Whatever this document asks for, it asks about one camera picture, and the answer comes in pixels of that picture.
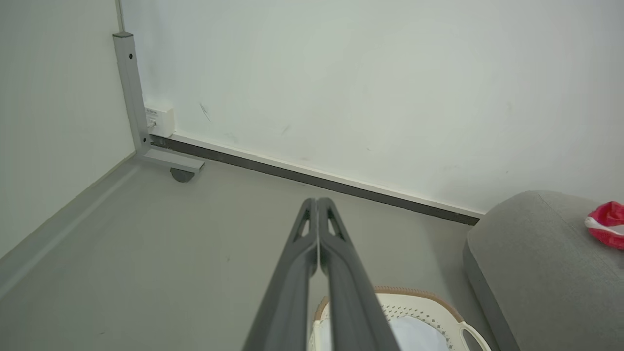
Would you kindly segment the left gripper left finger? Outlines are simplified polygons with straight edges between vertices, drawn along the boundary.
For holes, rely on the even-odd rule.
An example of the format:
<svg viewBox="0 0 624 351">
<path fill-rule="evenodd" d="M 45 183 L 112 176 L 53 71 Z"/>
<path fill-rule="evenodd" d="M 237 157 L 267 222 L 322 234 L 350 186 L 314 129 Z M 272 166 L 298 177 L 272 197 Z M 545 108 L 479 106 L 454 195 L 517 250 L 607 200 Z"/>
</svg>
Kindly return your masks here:
<svg viewBox="0 0 624 351">
<path fill-rule="evenodd" d="M 244 351 L 305 351 L 309 282 L 318 267 L 318 207 L 307 198 L 244 343 Z"/>
</svg>

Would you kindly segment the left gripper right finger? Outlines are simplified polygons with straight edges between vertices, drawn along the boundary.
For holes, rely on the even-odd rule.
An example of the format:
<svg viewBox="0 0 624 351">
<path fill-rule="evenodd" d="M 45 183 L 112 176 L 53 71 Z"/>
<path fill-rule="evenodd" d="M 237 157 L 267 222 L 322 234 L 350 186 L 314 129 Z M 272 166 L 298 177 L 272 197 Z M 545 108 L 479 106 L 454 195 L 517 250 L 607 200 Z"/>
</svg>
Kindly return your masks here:
<svg viewBox="0 0 624 351">
<path fill-rule="evenodd" d="M 320 264 L 329 282 L 335 351 L 398 351 L 353 242 L 330 198 L 318 200 Z"/>
</svg>

